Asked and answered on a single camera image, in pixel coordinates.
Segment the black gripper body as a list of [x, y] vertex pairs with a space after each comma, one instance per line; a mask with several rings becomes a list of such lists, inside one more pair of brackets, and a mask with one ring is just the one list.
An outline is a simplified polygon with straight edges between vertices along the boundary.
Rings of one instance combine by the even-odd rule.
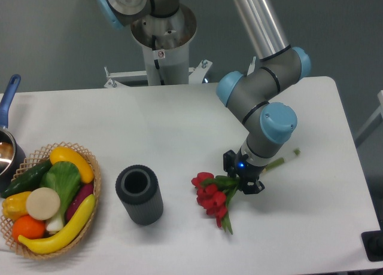
[[235, 156], [235, 172], [239, 177], [240, 185], [246, 185], [248, 182], [255, 183], [259, 179], [261, 171], [265, 165], [251, 161], [248, 154], [239, 150]]

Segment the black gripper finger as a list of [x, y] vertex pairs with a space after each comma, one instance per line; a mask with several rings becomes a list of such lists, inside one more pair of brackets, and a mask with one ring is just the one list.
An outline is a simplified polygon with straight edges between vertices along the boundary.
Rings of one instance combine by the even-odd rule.
[[241, 185], [241, 191], [246, 195], [258, 194], [265, 189], [265, 186], [259, 180], [246, 181]]
[[235, 158], [236, 154], [232, 150], [228, 150], [223, 154], [223, 170], [230, 178], [236, 177]]

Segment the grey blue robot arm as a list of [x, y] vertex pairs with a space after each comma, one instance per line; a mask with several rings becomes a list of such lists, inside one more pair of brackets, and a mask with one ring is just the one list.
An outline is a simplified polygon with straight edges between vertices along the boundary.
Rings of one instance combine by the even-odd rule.
[[[248, 75], [230, 72], [218, 83], [218, 98], [248, 130], [240, 150], [224, 154], [223, 165], [228, 176], [239, 179], [239, 190], [257, 194], [264, 189], [262, 170], [297, 126], [295, 112], [272, 99], [306, 77], [311, 61], [303, 49], [289, 44], [268, 0], [233, 1], [260, 66]], [[190, 82], [189, 44], [196, 18], [180, 0], [97, 2], [113, 27], [130, 27], [142, 47], [149, 85]]]

